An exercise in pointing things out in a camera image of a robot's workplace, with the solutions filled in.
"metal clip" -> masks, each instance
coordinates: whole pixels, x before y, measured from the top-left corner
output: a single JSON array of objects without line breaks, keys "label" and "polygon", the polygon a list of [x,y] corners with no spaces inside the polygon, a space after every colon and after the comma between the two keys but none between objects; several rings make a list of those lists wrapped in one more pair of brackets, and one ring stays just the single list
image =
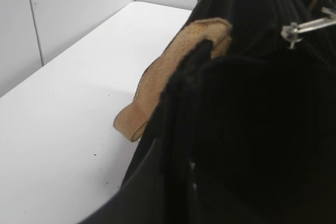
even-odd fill
[{"label": "metal clip", "polygon": [[336,25],[336,11],[323,7],[322,12],[328,14],[329,17],[320,18],[300,25],[293,22],[289,26],[283,26],[281,36],[290,42],[290,49],[294,49],[295,44],[302,41],[302,38],[299,36],[300,34]]}]

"black bag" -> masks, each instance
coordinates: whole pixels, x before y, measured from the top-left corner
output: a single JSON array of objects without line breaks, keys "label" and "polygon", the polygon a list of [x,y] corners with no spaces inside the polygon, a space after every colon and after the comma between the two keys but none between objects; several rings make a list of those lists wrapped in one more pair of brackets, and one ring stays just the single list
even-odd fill
[{"label": "black bag", "polygon": [[200,0],[231,22],[227,55],[201,42],[171,76],[120,191],[91,223],[336,223],[336,28],[283,26],[332,0]]}]

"black ribbed fabric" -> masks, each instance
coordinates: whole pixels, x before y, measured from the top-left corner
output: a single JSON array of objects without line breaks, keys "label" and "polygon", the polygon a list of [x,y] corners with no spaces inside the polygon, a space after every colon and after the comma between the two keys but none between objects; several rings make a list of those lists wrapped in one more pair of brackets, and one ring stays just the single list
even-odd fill
[{"label": "black ribbed fabric", "polygon": [[188,22],[230,20],[232,47],[183,59],[120,191],[82,224],[336,223],[336,28],[295,50],[280,36],[336,9],[310,2],[201,0]]}]

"white tabletop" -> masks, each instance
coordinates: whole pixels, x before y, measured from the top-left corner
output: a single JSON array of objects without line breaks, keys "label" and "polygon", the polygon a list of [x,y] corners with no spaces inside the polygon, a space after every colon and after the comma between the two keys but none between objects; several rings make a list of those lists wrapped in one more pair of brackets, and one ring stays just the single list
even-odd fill
[{"label": "white tabletop", "polygon": [[134,2],[0,98],[0,223],[74,224],[121,184],[113,128],[190,11]]}]

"white table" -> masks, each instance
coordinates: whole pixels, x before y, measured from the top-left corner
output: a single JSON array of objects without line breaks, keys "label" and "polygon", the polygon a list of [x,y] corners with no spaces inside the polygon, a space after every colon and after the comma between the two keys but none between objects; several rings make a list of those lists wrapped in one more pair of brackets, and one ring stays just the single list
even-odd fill
[{"label": "white table", "polygon": [[189,10],[134,2],[0,98],[0,223],[74,224],[121,184],[113,128]]}]

